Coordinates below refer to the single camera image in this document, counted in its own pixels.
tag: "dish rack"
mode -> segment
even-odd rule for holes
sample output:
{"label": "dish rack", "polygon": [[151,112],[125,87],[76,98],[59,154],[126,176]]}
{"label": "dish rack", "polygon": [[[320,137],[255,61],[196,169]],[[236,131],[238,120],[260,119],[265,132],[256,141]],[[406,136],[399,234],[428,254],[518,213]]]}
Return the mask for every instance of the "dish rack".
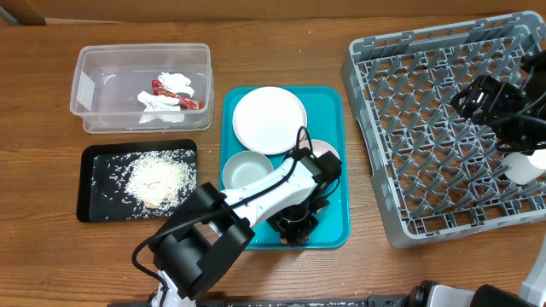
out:
{"label": "dish rack", "polygon": [[546,219],[545,178],[503,179],[495,133],[449,104],[480,74],[520,86],[521,56],[545,37],[540,15],[523,12],[351,43],[342,78],[395,247]]}

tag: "white plate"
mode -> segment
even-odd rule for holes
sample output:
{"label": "white plate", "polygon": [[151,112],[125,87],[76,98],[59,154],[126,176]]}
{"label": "white plate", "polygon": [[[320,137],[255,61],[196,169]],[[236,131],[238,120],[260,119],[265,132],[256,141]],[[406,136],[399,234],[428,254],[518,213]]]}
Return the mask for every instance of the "white plate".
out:
{"label": "white plate", "polygon": [[[332,153],[335,154],[336,157],[338,157],[338,159],[340,158],[335,148],[332,145],[326,143],[325,141],[311,139],[311,143],[313,144],[313,154],[315,154],[317,157],[322,156],[327,151],[331,151]],[[309,142],[303,141],[299,144],[299,147],[309,148]]]}
{"label": "white plate", "polygon": [[261,154],[281,154],[296,145],[307,112],[296,95],[263,87],[244,95],[233,112],[233,129],[242,145]]}

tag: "cable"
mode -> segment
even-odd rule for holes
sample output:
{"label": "cable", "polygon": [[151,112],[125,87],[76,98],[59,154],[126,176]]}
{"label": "cable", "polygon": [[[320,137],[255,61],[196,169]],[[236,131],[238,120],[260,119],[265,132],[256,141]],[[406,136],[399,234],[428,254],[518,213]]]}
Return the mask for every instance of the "cable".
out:
{"label": "cable", "polygon": [[[299,136],[300,136],[301,131],[304,131],[305,136],[309,139],[309,149],[311,150],[311,153],[312,153],[313,152],[313,147],[312,147],[312,144],[311,144],[311,138],[310,138],[310,135],[309,135],[309,131],[304,126],[299,127],[298,134],[296,136],[296,146],[295,146],[295,148],[299,149],[299,140],[300,140]],[[278,182],[275,182],[273,185],[269,186],[268,188],[265,188],[264,190],[262,190],[262,191],[260,191],[260,192],[258,192],[256,194],[248,196],[245,199],[234,203],[233,205],[226,206],[226,207],[224,207],[224,208],[222,208],[222,209],[220,209],[218,211],[215,211],[215,212],[210,212],[210,213],[207,213],[207,214],[203,214],[202,216],[194,218],[194,219],[192,219],[192,220],[190,220],[190,221],[188,221],[186,223],[182,223],[180,225],[177,225],[175,227],[167,229],[167,230],[163,231],[162,233],[160,233],[158,235],[152,235],[152,236],[148,237],[146,240],[142,241],[135,248],[135,250],[133,251],[133,254],[131,256],[131,261],[132,261],[133,265],[135,266],[135,268],[141,270],[144,274],[149,275],[150,277],[153,277],[154,279],[158,280],[161,283],[160,307],[163,307],[163,303],[164,303],[165,298],[166,298],[166,293],[169,291],[169,287],[168,287],[168,285],[167,285],[167,283],[166,283],[166,281],[165,281],[165,279],[163,277],[161,277],[159,274],[153,272],[152,270],[150,270],[150,269],[146,268],[145,266],[141,265],[140,263],[138,263],[137,257],[138,257],[138,254],[140,253],[140,251],[153,240],[157,240],[157,239],[162,238],[164,236],[168,236],[171,233],[173,233],[173,232],[175,232],[175,231],[177,231],[179,229],[191,226],[191,225],[193,225],[195,223],[211,220],[216,216],[221,216],[223,214],[227,214],[227,213],[233,211],[235,208],[237,208],[239,206],[243,206],[243,205],[257,199],[258,197],[261,197],[261,196],[263,196],[265,194],[268,194],[270,191],[274,190],[275,188],[278,188],[283,183],[288,181],[288,179],[292,176],[294,170],[296,169],[297,164],[298,164],[298,160],[295,159],[293,161],[292,166],[290,167],[290,170],[288,171],[287,175],[284,176]]]}
{"label": "cable", "polygon": [[522,113],[525,113],[525,112],[527,112],[528,110],[530,110],[530,109],[536,107],[536,106],[541,102],[541,100],[544,99],[544,97],[546,97],[546,90],[545,90],[545,91],[543,92],[543,94],[542,94],[540,97],[538,97],[538,99],[536,99],[532,104],[530,104],[530,105],[527,106],[527,107],[524,107],[523,109],[521,109],[520,111],[518,111],[518,113],[519,113],[519,114],[522,114]]}
{"label": "cable", "polygon": [[150,294],[150,296],[148,296],[148,301],[146,303],[152,303],[152,299],[155,298],[155,296],[157,295],[157,289],[155,289],[152,294]]}
{"label": "cable", "polygon": [[338,177],[337,183],[335,184],[335,188],[331,190],[330,192],[326,193],[325,195],[323,195],[322,197],[324,199],[327,199],[328,197],[330,197],[330,195],[333,194],[336,189],[338,189],[339,185],[340,185],[340,178]]}
{"label": "cable", "polygon": [[[546,120],[543,119],[537,119],[529,115],[524,115],[520,113],[508,113],[508,112],[494,112],[493,115],[496,116],[503,116],[505,118],[511,118],[511,119],[520,119],[520,120],[526,120],[529,123],[542,125],[544,128],[546,128]],[[497,120],[493,120],[488,125],[495,125]]]}
{"label": "cable", "polygon": [[541,150],[541,149],[546,149],[546,144],[542,144],[542,145],[537,145],[536,147],[534,148],[515,148],[515,147],[509,147],[509,148],[502,148],[501,146],[504,145],[506,143],[495,143],[495,149],[501,153],[518,153],[518,152],[524,152],[524,151],[528,151],[528,150]]}

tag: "blue plastic tray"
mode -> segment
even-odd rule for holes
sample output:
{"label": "blue plastic tray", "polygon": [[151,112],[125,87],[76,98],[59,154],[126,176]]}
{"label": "blue plastic tray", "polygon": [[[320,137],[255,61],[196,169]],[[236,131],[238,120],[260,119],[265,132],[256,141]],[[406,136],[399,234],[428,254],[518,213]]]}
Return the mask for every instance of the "blue plastic tray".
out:
{"label": "blue plastic tray", "polygon": [[[237,140],[233,131],[232,119],[235,106],[239,100],[255,87],[233,89],[224,99],[224,114],[222,118],[222,153],[220,155],[220,188],[222,170],[225,163],[234,154],[247,150]],[[349,183],[347,179],[345,126],[343,124],[343,105],[340,95],[326,86],[288,86],[283,87],[294,93],[304,104],[307,112],[307,128],[312,139],[323,140],[331,144],[341,157],[340,186],[330,195],[330,205],[317,215],[319,224],[303,246],[295,248],[336,248],[342,246],[351,232],[349,220]],[[277,168],[284,154],[268,156]],[[290,248],[280,242],[280,235],[269,224],[261,223],[254,229],[256,236],[248,245],[248,249],[282,249]]]}

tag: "wooden table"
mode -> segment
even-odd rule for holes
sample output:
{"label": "wooden table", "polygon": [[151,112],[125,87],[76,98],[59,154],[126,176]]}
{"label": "wooden table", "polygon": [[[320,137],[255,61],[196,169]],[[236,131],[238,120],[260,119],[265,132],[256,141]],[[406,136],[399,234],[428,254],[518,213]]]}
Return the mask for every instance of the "wooden table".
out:
{"label": "wooden table", "polygon": [[[145,300],[157,282],[131,252],[163,221],[80,223],[80,154],[91,144],[191,138],[199,181],[218,184],[222,102],[248,85],[320,84],[346,102],[340,78],[351,40],[482,16],[201,22],[0,28],[0,306],[103,306]],[[90,135],[69,111],[78,52],[115,43],[206,43],[212,52],[214,119],[209,130]],[[351,237],[332,251],[248,251],[211,297],[366,298],[407,293],[424,279],[517,293],[546,223],[398,250],[386,240],[370,185],[363,137],[345,104]],[[142,261],[151,265],[151,254]]]}

